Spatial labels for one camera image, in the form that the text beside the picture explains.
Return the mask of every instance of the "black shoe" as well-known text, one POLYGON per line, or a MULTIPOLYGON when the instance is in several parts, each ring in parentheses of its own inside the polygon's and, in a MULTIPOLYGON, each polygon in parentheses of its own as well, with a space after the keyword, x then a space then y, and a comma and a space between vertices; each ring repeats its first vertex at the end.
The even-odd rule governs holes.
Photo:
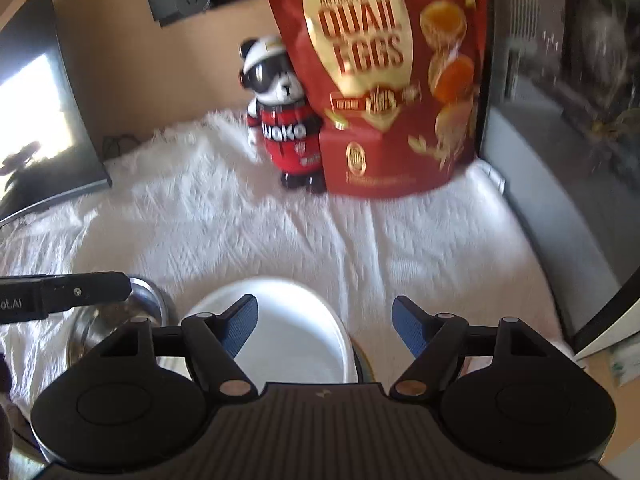
POLYGON ((308 177, 306 175, 292 175, 290 173, 283 173, 280 176, 280 184, 284 189, 298 189, 299 187, 306 186, 308 177))
POLYGON ((324 182, 324 173, 322 171, 306 176, 306 190, 315 195, 326 193, 326 184, 324 182))

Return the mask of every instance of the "metal bowl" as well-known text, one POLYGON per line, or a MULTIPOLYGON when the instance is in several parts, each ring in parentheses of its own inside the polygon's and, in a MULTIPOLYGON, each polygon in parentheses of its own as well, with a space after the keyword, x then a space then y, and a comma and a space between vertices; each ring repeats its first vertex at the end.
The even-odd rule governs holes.
POLYGON ((66 345, 68 367, 132 319, 148 319, 154 326, 167 326, 168 307, 160 289, 137 276, 129 279, 131 294, 126 301, 78 308, 66 345))

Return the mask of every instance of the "panda figurine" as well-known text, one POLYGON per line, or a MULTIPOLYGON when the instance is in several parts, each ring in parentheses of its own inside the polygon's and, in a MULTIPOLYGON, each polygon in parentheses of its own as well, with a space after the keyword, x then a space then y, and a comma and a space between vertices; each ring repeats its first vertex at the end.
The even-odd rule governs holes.
POLYGON ((274 165, 282 172, 285 189, 306 187, 324 193, 319 133, 322 118, 316 114, 277 36, 251 38, 240 46, 244 66, 243 88, 255 93, 249 102, 249 143, 263 142, 274 165))

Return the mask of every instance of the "panda head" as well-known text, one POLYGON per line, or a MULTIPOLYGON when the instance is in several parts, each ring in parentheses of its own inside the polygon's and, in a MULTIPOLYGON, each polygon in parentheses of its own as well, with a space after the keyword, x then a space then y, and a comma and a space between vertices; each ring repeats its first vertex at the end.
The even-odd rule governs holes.
POLYGON ((279 37, 246 40, 240 46, 240 56, 244 59, 240 83, 262 104, 287 105, 305 96, 279 37))

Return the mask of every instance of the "white tablecloth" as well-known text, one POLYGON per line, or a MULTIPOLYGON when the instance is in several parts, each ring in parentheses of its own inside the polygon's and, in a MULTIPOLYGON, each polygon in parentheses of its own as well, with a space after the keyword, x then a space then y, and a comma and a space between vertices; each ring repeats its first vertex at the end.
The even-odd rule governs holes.
MULTIPOLYGON (((411 362, 390 309, 398 294, 472 324, 517 316, 561 332, 517 220, 477 167, 435 192, 372 202, 285 192, 231 114, 182 124, 108 163, 113 189, 0 230, 0 274, 122 270, 157 283, 177 316, 259 274, 305 283, 344 321, 385 387, 411 362)), ((26 413, 65 370, 70 313, 0 328, 26 413)))

